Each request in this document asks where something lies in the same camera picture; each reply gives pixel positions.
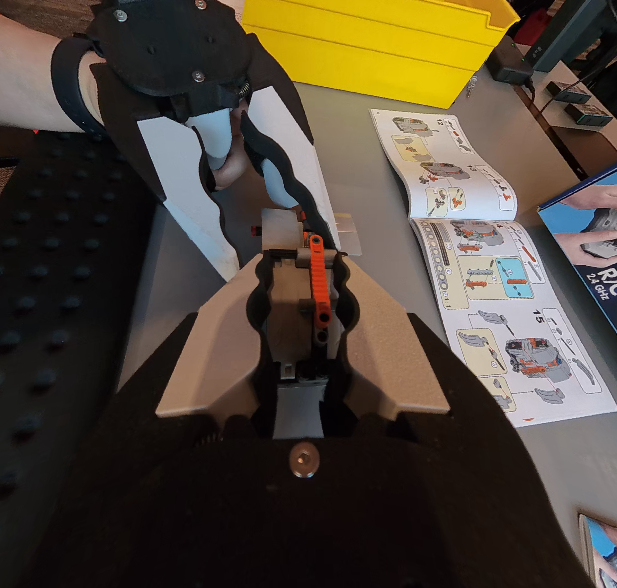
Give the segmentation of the black wristband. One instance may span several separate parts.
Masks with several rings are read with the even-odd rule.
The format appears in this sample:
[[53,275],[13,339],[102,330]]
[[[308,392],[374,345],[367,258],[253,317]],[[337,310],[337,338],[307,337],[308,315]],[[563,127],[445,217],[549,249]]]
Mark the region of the black wristband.
[[50,80],[58,105],[83,132],[108,138],[97,113],[97,85],[91,71],[97,56],[92,40],[85,34],[62,39],[50,58]]

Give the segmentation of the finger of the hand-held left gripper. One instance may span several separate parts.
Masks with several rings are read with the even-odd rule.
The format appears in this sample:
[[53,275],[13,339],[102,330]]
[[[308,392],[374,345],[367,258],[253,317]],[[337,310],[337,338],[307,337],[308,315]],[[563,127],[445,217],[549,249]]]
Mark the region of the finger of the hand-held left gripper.
[[327,248],[340,240],[325,180],[313,143],[272,86],[254,91],[241,117],[241,133],[252,163],[265,179],[270,199],[280,207],[301,206],[309,227]]
[[224,281],[231,280],[239,258],[225,233],[225,216],[202,184],[196,132],[164,116],[137,125],[163,187],[164,206]]

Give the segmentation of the open instruction booklet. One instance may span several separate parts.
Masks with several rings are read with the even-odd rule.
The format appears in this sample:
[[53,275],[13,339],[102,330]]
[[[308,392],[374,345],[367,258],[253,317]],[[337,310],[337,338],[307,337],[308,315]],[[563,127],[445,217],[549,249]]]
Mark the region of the open instruction booklet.
[[452,351],[513,426],[616,411],[559,304],[509,183],[450,114],[370,110],[408,195]]

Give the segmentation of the person's left hand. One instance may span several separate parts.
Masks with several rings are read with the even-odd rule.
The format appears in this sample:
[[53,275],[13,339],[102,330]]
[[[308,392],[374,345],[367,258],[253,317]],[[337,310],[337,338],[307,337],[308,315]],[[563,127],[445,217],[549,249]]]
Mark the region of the person's left hand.
[[215,191],[221,191],[238,180],[247,171],[253,170],[251,159],[244,148],[244,139],[241,133],[241,116],[248,111],[249,105],[242,100],[239,106],[230,114],[232,141],[229,153],[222,167],[212,170],[215,179]]

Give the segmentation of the yellow plastic bin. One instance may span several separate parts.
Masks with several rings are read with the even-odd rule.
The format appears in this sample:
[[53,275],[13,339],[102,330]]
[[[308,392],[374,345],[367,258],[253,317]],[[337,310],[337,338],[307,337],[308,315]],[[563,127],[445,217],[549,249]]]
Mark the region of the yellow plastic bin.
[[293,81],[448,109],[520,17],[506,0],[245,0]]

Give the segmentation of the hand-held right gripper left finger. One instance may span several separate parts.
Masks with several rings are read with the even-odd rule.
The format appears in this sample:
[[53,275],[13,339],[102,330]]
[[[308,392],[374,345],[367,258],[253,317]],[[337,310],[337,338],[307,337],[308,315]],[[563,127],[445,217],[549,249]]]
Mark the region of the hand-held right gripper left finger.
[[251,382],[261,340],[246,314],[262,257],[256,255],[199,309],[156,408],[158,418],[208,414],[226,420],[251,417],[258,407],[266,407]]

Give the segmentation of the wooden edged workbench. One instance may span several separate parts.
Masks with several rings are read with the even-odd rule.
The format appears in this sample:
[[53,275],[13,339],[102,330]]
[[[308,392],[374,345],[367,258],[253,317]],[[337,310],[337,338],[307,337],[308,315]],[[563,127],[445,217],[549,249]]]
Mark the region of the wooden edged workbench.
[[580,126],[565,113],[566,103],[547,105],[550,95],[545,88],[556,77],[567,83],[576,79],[560,63],[550,73],[536,72],[523,85],[510,85],[569,167],[584,180],[616,164],[616,118],[603,128]]

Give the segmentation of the black dimpled mat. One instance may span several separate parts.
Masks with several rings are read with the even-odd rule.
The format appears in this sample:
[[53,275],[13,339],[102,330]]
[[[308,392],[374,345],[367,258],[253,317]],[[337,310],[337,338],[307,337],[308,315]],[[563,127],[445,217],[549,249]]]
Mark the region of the black dimpled mat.
[[108,138],[40,132],[1,193],[1,513],[35,513],[112,391],[156,201]]

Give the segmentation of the black battery pack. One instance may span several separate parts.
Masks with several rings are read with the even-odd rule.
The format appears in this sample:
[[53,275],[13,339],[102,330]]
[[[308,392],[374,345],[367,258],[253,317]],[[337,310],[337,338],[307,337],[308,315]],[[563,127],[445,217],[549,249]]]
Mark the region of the black battery pack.
[[565,107],[565,113],[580,126],[603,128],[614,119],[611,113],[589,103],[570,103]]
[[586,104],[592,95],[580,81],[577,83],[549,81],[545,89],[550,95],[547,105],[554,101],[567,104]]

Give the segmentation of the blue toy robot box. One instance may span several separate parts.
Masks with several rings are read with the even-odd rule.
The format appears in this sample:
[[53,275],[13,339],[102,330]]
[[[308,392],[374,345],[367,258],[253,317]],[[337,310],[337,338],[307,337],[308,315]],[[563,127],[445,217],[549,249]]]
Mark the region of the blue toy robot box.
[[538,213],[616,329],[616,165],[541,204]]

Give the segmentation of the grey desk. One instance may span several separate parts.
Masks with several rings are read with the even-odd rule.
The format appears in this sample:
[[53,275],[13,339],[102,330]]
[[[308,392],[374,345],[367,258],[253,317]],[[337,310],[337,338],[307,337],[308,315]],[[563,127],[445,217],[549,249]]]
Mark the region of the grey desk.
[[[349,213],[362,255],[356,263],[442,339],[445,333],[402,184],[382,151],[371,108],[438,113],[436,108],[296,84],[314,137],[333,210]],[[536,213],[537,206],[578,183],[517,92],[485,69],[455,114],[475,150],[513,187],[520,222],[531,236],[559,302],[606,386],[616,397],[616,334]],[[133,310],[119,388],[222,285],[222,279],[161,205]],[[518,430],[553,511],[582,559],[580,511],[616,523],[616,414]]]

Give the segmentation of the dark grey monitor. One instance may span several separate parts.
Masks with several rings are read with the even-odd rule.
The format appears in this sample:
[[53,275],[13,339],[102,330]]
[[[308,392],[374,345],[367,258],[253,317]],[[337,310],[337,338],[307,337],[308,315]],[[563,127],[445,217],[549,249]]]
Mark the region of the dark grey monitor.
[[551,23],[528,50],[525,59],[533,70],[548,73],[559,61],[580,52],[587,29],[612,5],[612,0],[565,0]]

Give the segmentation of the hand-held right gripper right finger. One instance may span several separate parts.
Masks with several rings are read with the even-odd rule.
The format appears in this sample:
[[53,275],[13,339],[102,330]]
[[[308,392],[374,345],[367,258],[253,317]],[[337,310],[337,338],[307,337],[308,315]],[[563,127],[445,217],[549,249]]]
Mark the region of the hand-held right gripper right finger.
[[355,417],[446,414],[450,405],[403,308],[350,257],[335,257],[335,314],[343,331],[335,391]]

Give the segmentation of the grey orange brick model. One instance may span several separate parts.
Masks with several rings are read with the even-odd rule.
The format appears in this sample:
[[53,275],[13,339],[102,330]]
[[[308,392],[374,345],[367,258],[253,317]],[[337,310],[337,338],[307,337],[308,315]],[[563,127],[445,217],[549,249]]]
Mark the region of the grey orange brick model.
[[325,278],[329,288],[331,316],[323,329],[315,325],[317,303],[313,296],[306,222],[291,209],[263,209],[263,253],[270,253],[273,283],[268,290],[271,312],[266,320],[266,338],[275,363],[280,365],[282,384],[317,384],[328,379],[328,361],[337,353],[342,326],[335,316],[337,292],[332,267],[335,251],[323,247]]

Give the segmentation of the person's left forearm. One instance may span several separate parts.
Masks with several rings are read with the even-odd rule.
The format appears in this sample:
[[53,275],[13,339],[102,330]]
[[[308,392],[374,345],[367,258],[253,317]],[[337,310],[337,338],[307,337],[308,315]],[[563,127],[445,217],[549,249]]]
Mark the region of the person's left forearm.
[[51,78],[60,39],[1,15],[1,125],[81,132],[58,103]]

